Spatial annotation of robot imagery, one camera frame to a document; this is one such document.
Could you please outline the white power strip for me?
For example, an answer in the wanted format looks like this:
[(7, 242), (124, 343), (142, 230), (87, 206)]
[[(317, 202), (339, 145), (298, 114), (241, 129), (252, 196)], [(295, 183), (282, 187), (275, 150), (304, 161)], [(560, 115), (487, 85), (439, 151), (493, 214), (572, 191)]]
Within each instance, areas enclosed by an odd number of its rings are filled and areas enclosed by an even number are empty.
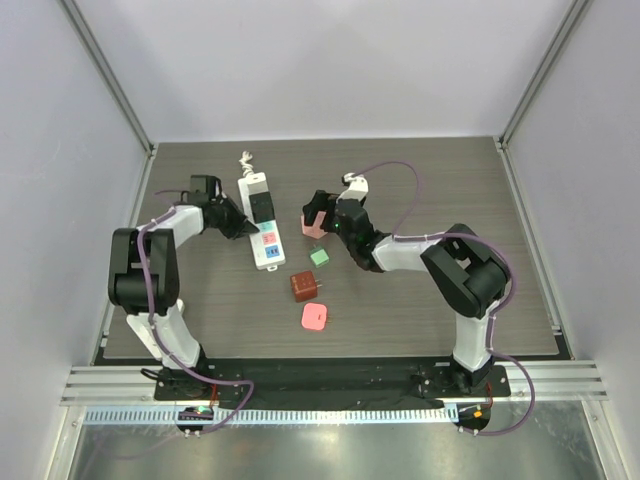
[(255, 266), (259, 271), (266, 270), (268, 272), (274, 272), (279, 266), (286, 263), (286, 256), (276, 222), (276, 215), (275, 219), (271, 222), (256, 224), (253, 221), (249, 205), (249, 196), (251, 194), (265, 191), (271, 193), (266, 175), (259, 172), (242, 177), (238, 180), (238, 188), (245, 215), (259, 229), (258, 233), (249, 235)]

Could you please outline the black cube plug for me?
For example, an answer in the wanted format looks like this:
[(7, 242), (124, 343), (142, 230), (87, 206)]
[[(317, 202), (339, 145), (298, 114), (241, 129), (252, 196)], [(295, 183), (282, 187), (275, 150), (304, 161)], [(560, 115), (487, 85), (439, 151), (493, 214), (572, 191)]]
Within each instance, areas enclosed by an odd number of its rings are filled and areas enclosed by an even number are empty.
[(271, 222), (275, 219), (275, 209), (269, 191), (251, 194), (249, 205), (256, 224)]

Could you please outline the pink cube socket adapter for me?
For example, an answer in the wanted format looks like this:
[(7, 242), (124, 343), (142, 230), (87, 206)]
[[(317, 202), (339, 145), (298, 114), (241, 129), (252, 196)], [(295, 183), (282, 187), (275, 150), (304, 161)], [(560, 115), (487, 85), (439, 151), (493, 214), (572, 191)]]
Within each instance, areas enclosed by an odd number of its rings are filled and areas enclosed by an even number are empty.
[(324, 211), (318, 212), (312, 225), (306, 225), (304, 223), (304, 216), (301, 216), (302, 234), (312, 239), (321, 239), (322, 237), (327, 235), (328, 232), (322, 228), (325, 216), (326, 213)]

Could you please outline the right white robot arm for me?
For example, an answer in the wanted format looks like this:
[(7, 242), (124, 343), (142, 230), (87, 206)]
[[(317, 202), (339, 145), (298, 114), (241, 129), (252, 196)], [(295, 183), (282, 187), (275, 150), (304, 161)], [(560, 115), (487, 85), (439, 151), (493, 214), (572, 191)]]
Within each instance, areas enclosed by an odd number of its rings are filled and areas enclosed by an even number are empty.
[(470, 396), (482, 389), (495, 363), (492, 348), (496, 314), (514, 294), (516, 282), (508, 262), (465, 224), (431, 235), (396, 236), (376, 229), (364, 202), (324, 190), (302, 207), (303, 224), (323, 214), (320, 229), (334, 233), (364, 271), (428, 273), (456, 314), (451, 356), (453, 388)]

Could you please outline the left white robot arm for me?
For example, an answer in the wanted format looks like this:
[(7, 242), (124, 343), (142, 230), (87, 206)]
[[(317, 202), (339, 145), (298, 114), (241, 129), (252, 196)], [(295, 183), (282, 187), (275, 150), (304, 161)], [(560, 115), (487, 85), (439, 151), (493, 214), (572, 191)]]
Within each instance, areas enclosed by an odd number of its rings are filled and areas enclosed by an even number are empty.
[(207, 229), (231, 240), (259, 231), (225, 195), (174, 204), (143, 226), (114, 231), (108, 276), (110, 302), (125, 311), (129, 327), (165, 369), (181, 371), (177, 387), (193, 400), (210, 392), (212, 375), (183, 318), (177, 250)]

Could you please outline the dark red cube plug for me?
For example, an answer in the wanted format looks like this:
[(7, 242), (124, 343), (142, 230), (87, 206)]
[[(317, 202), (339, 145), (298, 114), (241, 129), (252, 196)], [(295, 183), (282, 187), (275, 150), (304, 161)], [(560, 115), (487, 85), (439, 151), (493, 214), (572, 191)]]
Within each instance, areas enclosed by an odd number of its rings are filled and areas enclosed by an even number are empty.
[(290, 276), (290, 287), (296, 303), (312, 300), (318, 296), (321, 282), (316, 279), (310, 270), (299, 272)]

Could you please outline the aluminium frame rail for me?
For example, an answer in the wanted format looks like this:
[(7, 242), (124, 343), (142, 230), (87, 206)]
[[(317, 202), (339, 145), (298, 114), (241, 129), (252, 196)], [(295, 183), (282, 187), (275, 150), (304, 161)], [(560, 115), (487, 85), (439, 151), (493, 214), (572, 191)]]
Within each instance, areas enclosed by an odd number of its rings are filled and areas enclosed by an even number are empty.
[[(492, 382), (492, 390), (506, 384), (513, 399), (523, 401), (534, 390), (540, 401), (606, 400), (608, 394), (592, 361), (526, 361), (522, 368), (500, 364), (505, 372)], [(388, 376), (364, 380), (313, 377), (307, 383), (313, 391), (356, 391), (396, 385)], [(155, 382), (143, 377), (138, 367), (74, 367), (66, 381), (60, 404), (115, 405), (152, 402)]]

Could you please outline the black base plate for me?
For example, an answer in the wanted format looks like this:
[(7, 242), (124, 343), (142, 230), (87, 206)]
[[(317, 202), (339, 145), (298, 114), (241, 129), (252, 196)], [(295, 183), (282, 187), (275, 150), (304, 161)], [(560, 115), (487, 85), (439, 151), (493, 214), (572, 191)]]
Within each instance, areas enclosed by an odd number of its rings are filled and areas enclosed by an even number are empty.
[(474, 387), (448, 357), (209, 359), (202, 370), (223, 384), (217, 399), (233, 409), (254, 390), (247, 410), (383, 411), (436, 408), (440, 400), (506, 398), (506, 369), (484, 369)]

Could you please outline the pink plug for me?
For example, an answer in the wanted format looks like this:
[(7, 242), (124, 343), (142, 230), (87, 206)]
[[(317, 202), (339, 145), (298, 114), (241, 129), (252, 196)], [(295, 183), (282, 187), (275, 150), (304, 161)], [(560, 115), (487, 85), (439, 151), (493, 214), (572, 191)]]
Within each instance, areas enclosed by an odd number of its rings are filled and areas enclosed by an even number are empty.
[(329, 309), (326, 305), (315, 302), (304, 305), (300, 324), (305, 330), (323, 331), (329, 322)]

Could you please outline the green cube plug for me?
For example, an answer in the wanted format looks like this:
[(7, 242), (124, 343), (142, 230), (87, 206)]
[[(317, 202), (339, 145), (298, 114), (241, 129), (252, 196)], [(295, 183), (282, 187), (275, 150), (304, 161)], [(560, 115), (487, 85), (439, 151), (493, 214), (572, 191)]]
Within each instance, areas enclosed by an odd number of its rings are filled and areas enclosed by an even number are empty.
[(327, 265), (330, 261), (327, 251), (321, 246), (312, 248), (309, 252), (309, 258), (315, 268)]

